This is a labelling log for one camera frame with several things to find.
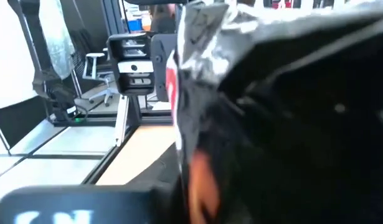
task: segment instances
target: floor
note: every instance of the floor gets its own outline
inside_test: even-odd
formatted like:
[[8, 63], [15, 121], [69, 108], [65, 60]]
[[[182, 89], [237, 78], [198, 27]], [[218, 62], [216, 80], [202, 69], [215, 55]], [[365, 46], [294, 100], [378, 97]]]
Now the floor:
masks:
[[[83, 97], [88, 98], [103, 88], [98, 86]], [[93, 111], [116, 112], [118, 100], [115, 96], [109, 107], [101, 104]], [[85, 100], [77, 103], [87, 108], [94, 106]], [[11, 157], [0, 140], [0, 199], [14, 189], [29, 185], [80, 184], [113, 146], [113, 135], [113, 127], [55, 128], [45, 120], [11, 149]], [[31, 158], [23, 159], [52, 137]]]

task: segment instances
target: black device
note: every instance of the black device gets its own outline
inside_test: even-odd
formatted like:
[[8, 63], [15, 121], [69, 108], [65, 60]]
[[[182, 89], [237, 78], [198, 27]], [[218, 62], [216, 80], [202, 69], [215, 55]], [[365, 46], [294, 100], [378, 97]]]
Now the black device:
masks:
[[147, 95], [154, 91], [150, 44], [153, 33], [115, 34], [108, 38], [112, 70], [122, 95]]
[[155, 91], [159, 101], [168, 102], [166, 90], [166, 62], [175, 48], [176, 34], [156, 34], [151, 39], [151, 61], [155, 74]]
[[72, 119], [78, 114], [74, 102], [75, 93], [63, 85], [53, 68], [40, 24], [40, 0], [8, 0], [8, 3], [19, 18], [31, 53], [35, 67], [33, 89], [39, 96], [51, 102], [57, 120]]
[[162, 223], [162, 200], [156, 189], [124, 186], [26, 187], [0, 203], [0, 224]]

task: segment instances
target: white wall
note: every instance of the white wall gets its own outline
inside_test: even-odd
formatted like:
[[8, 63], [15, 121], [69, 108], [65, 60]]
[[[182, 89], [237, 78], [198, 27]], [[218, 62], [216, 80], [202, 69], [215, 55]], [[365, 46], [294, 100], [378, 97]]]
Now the white wall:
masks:
[[17, 15], [0, 0], [0, 108], [36, 96], [34, 66]]

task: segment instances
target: office chair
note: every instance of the office chair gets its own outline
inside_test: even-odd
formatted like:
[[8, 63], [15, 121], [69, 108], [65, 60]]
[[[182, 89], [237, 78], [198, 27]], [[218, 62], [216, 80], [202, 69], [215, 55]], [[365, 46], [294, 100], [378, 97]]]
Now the office chair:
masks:
[[[98, 59], [104, 59], [106, 57], [107, 59], [103, 63], [98, 63]], [[89, 68], [89, 63], [92, 61], [92, 69]], [[90, 103], [94, 103], [94, 99], [98, 98], [100, 96], [104, 97], [104, 104], [105, 106], [109, 106], [109, 99], [113, 98], [113, 95], [115, 93], [118, 93], [118, 90], [114, 87], [110, 87], [110, 83], [114, 81], [112, 67], [109, 63], [109, 56], [108, 54], [104, 53], [89, 53], [86, 54], [85, 58], [85, 68], [83, 69], [83, 79], [87, 80], [96, 80], [96, 81], [103, 81], [105, 82], [106, 89], [94, 94], [91, 96], [88, 100]]]

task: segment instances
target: metal leg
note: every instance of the metal leg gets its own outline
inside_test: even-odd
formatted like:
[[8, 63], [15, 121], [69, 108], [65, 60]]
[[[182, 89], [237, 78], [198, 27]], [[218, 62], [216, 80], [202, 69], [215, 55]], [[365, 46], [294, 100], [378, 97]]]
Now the metal leg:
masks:
[[94, 57], [93, 58], [93, 66], [92, 66], [92, 79], [96, 79], [97, 78], [97, 58]]
[[99, 96], [105, 96], [107, 94], [107, 91], [108, 91], [107, 89], [100, 91], [100, 92], [94, 94], [93, 96], [89, 97], [89, 100], [93, 100]]
[[110, 87], [110, 81], [111, 81], [111, 78], [105, 78], [105, 79], [104, 79], [104, 82], [105, 82], [107, 88]]
[[127, 96], [120, 96], [118, 103], [118, 114], [116, 115], [115, 123], [115, 145], [121, 146], [125, 139], [126, 121], [128, 119], [129, 98]]
[[82, 89], [80, 88], [78, 76], [74, 69], [72, 69], [71, 71], [71, 77], [72, 77], [73, 85], [75, 87], [75, 91], [77, 92], [78, 98], [82, 98], [82, 94], [83, 94]]
[[87, 62], [88, 58], [86, 57], [85, 58], [85, 68], [83, 69], [83, 74], [82, 74], [82, 78], [86, 78], [87, 77]]
[[105, 94], [105, 97], [104, 97], [104, 104], [105, 104], [105, 106], [108, 105], [108, 100], [110, 99], [110, 96], [112, 96], [112, 92], [108, 88], [108, 89], [106, 89], [106, 94]]

